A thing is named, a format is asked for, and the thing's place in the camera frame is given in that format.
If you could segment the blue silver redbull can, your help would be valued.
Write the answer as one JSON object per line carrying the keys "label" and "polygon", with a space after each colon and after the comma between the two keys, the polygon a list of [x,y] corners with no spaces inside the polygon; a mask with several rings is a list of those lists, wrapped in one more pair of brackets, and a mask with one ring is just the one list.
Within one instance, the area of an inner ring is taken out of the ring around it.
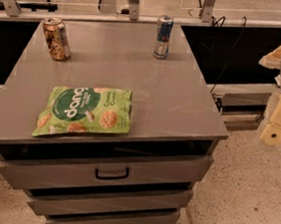
{"label": "blue silver redbull can", "polygon": [[173,18],[161,15],[157,19],[156,41],[153,55],[159,59],[165,59],[169,52],[169,39],[174,24]]}

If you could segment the gold brown drink can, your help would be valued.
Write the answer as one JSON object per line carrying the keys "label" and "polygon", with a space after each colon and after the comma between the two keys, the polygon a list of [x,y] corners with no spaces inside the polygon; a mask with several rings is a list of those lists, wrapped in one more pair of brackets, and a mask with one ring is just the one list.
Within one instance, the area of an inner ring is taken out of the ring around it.
{"label": "gold brown drink can", "polygon": [[59,17],[47,18],[42,27],[51,58],[57,61],[68,60],[71,52],[63,20]]}

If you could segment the grey drawer cabinet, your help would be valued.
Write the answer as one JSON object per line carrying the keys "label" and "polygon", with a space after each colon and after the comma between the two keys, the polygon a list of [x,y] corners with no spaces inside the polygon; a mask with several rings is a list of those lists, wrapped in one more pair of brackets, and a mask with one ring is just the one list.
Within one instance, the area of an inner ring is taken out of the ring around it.
{"label": "grey drawer cabinet", "polygon": [[74,21],[37,31],[0,92],[0,173],[47,224],[173,224],[227,137],[182,29]]}

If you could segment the bottom grey drawer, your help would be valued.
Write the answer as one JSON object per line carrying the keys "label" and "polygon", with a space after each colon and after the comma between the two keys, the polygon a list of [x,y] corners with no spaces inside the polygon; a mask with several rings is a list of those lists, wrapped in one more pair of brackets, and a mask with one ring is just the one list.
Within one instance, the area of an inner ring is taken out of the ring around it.
{"label": "bottom grey drawer", "polygon": [[46,224],[174,224],[180,211],[169,209],[137,211],[131,213],[112,213],[111,215],[85,214],[83,216],[68,216],[51,218]]}

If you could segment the grey drawer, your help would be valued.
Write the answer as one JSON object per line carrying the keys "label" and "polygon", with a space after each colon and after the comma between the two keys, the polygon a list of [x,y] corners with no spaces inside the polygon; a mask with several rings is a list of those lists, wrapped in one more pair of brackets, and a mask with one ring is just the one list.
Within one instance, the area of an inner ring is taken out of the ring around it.
{"label": "grey drawer", "polygon": [[111,215],[85,214],[83,216],[68,216],[51,218],[46,224],[174,224],[180,211],[169,209],[137,211],[131,213],[112,213]]}
{"label": "grey drawer", "polygon": [[197,182],[213,159],[175,155],[11,160],[0,161],[0,173],[14,189]]}
{"label": "grey drawer", "polygon": [[31,198],[28,205],[37,215],[47,216],[102,212],[118,213],[151,209],[179,209],[188,204],[192,196],[193,191],[191,189],[58,195]]}

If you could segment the green snack chip bag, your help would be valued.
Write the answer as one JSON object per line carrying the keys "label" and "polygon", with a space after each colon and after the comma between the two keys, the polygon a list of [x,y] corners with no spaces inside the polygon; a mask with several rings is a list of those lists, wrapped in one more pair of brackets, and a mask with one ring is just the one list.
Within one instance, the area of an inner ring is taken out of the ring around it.
{"label": "green snack chip bag", "polygon": [[114,88],[53,88],[34,137],[67,133],[128,133],[133,92]]}

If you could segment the middle grey drawer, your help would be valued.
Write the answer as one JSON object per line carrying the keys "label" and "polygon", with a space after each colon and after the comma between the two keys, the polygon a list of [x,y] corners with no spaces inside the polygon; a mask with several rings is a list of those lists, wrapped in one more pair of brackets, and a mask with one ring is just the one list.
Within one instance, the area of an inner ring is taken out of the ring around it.
{"label": "middle grey drawer", "polygon": [[192,196],[193,191],[191,189],[58,195],[31,198],[28,205],[37,215],[47,216],[102,212],[118,213],[151,209],[179,209],[188,204]]}

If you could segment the top grey drawer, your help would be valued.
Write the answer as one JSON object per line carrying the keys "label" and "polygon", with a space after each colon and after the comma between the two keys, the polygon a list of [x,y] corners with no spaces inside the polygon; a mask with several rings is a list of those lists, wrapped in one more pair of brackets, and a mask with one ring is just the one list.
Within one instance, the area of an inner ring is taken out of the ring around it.
{"label": "top grey drawer", "polygon": [[0,173],[14,189],[197,182],[213,159],[175,155],[11,160],[0,161]]}

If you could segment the grey metal rail frame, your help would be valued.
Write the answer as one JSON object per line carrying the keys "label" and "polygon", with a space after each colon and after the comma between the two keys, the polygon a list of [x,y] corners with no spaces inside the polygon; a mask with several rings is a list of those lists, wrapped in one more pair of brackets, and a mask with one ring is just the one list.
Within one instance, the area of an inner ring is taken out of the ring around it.
{"label": "grey metal rail frame", "polygon": [[225,17],[234,25],[245,17],[261,25],[281,25],[281,0],[0,0],[2,21],[63,20],[153,22],[170,15],[183,24],[205,25]]}

